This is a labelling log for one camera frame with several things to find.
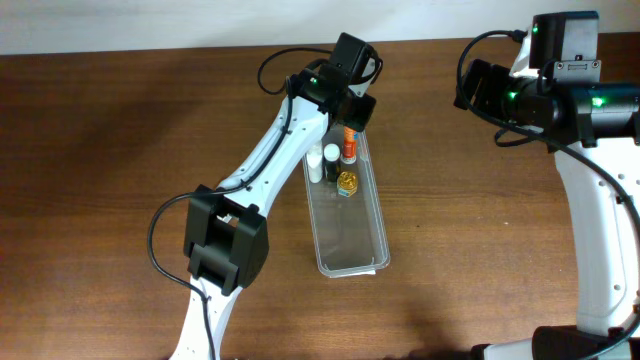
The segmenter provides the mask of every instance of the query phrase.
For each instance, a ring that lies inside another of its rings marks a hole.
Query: brown wooden surface
[[[382,359],[530,337],[575,322],[569,210],[544,146],[493,145],[455,109],[468,40],[376,44],[385,70],[367,129],[391,264],[376,276],[317,269],[302,169],[269,215],[271,252],[238,299],[225,358]],[[603,80],[640,81],[640,36],[601,37]],[[252,150],[281,97],[256,85],[276,48],[0,58],[0,358],[161,359],[187,290],[149,264],[156,207],[215,185]],[[509,66],[518,46],[473,52]],[[310,54],[278,59],[274,87]],[[186,207],[157,231],[187,277]]]

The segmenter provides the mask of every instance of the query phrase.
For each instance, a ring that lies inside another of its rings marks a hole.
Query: clear plastic container
[[[333,143],[342,149],[343,141],[344,128],[334,125],[322,139],[322,145]],[[358,190],[351,197],[338,195],[337,184],[327,182],[326,178],[317,184],[310,182],[303,158],[318,268],[331,278],[375,274],[390,261],[364,132],[358,134],[356,154],[355,164],[340,163],[342,171],[354,172],[358,177]]]

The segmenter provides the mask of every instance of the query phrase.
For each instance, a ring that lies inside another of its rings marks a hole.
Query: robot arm
[[[595,12],[534,18],[514,67],[474,60],[467,98],[485,114],[538,129],[640,195],[640,87],[601,84]],[[540,74],[527,77],[531,69]],[[466,109],[461,99],[456,106]],[[549,147],[550,152],[557,149]],[[474,348],[476,359],[576,359],[611,344],[637,321],[638,229],[609,181],[574,157],[555,152],[571,210],[579,273],[576,327],[540,327],[533,339]],[[630,342],[599,359],[630,359]]]
[[[189,257],[190,283],[209,297],[205,321],[216,360],[233,305],[266,260],[266,218],[276,195],[333,123],[364,130],[375,106],[375,99],[365,92],[381,69],[382,60],[370,45],[343,33],[318,72],[305,69],[291,77],[289,94],[273,125],[247,160],[218,187],[240,189],[212,196],[212,190],[203,185],[196,190],[208,195],[195,197],[189,204],[184,253]],[[232,218],[237,219],[235,225],[229,221]],[[172,360],[211,359],[203,311],[200,295],[191,291]]]

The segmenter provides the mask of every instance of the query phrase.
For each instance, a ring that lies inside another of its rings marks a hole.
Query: gold lid
[[[350,171],[343,172],[338,178],[338,186],[347,191],[356,189],[358,187],[358,178],[356,177],[356,174]]]

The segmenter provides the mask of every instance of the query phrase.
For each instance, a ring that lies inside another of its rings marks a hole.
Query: black bottle
[[[336,144],[324,147],[324,175],[329,182],[337,182],[340,176],[340,148]]]

